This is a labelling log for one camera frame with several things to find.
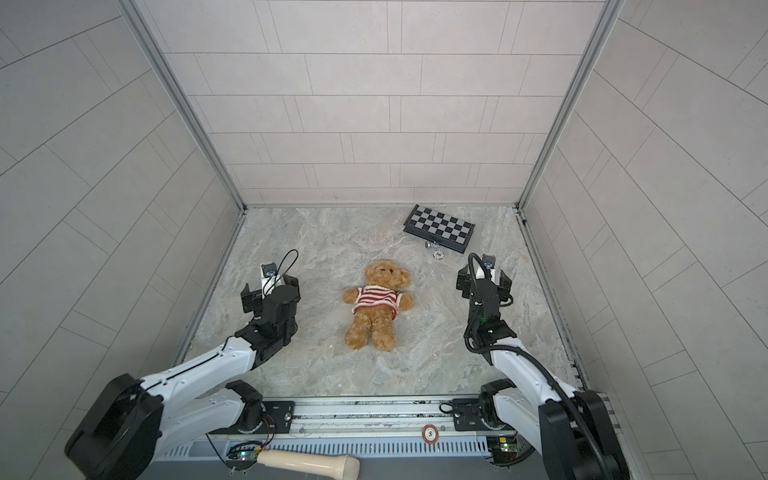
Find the teddy bear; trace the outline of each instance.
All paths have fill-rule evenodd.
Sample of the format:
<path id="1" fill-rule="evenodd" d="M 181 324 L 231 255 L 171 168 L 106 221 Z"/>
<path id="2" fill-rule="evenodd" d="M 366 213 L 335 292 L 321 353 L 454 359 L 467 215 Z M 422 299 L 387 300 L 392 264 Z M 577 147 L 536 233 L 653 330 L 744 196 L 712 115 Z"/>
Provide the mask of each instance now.
<path id="1" fill-rule="evenodd" d="M 363 348 L 371 332 L 376 349 L 389 352 L 395 347 L 392 321 L 398 312 L 413 307 L 413 298 L 398 290 L 406 288 L 410 283 L 408 272 L 389 260 L 378 260 L 366 269 L 366 286 L 344 292 L 342 300 L 354 305 L 352 312 L 355 314 L 344 337 L 349 348 Z"/>

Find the teddy bear's head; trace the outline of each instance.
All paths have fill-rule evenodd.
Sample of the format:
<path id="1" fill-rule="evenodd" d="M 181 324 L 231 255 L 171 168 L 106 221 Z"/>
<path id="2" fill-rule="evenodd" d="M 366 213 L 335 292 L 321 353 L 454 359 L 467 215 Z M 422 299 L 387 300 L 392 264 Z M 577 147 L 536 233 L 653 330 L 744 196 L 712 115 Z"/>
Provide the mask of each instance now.
<path id="1" fill-rule="evenodd" d="M 411 276 L 389 260 L 378 260 L 366 269 L 366 282 L 368 285 L 401 290 L 411 283 Z"/>

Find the folding chess box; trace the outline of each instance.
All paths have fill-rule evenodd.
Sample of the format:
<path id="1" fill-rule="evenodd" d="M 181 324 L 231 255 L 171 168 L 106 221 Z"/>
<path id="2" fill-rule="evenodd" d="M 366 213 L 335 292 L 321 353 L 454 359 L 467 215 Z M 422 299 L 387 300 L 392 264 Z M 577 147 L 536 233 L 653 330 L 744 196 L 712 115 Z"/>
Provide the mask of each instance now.
<path id="1" fill-rule="evenodd" d="M 473 223 L 465 222 L 437 210 L 416 205 L 403 224 L 402 231 L 438 243 L 445 248 L 464 253 L 475 230 Z"/>

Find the teddy bear's arm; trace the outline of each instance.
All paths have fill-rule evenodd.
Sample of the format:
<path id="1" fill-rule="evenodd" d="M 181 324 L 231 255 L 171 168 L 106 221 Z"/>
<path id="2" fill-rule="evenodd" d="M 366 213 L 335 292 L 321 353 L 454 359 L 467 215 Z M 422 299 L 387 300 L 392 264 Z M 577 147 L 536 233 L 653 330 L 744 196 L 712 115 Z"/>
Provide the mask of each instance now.
<path id="1" fill-rule="evenodd" d="M 404 293 L 400 297 L 400 310 L 405 312 L 406 310 L 410 310 L 413 308 L 413 297 L 410 296 L 408 293 Z"/>
<path id="2" fill-rule="evenodd" d="M 344 300 L 344 303 L 348 303 L 349 305 L 355 303 L 355 300 L 357 300 L 357 288 L 345 290 L 344 293 L 342 293 L 341 300 Z"/>

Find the striped sweater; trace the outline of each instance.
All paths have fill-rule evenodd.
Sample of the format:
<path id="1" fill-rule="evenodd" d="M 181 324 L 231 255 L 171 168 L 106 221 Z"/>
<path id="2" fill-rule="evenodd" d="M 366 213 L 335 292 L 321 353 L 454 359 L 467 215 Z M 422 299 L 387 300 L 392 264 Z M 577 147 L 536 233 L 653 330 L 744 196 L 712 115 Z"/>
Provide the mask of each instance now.
<path id="1" fill-rule="evenodd" d="M 352 313 L 357 312 L 361 306 L 387 305 L 392 309 L 392 319 L 397 316 L 400 307 L 402 293 L 390 290 L 378 285 L 368 285 L 357 289 L 357 300 L 352 308 Z"/>

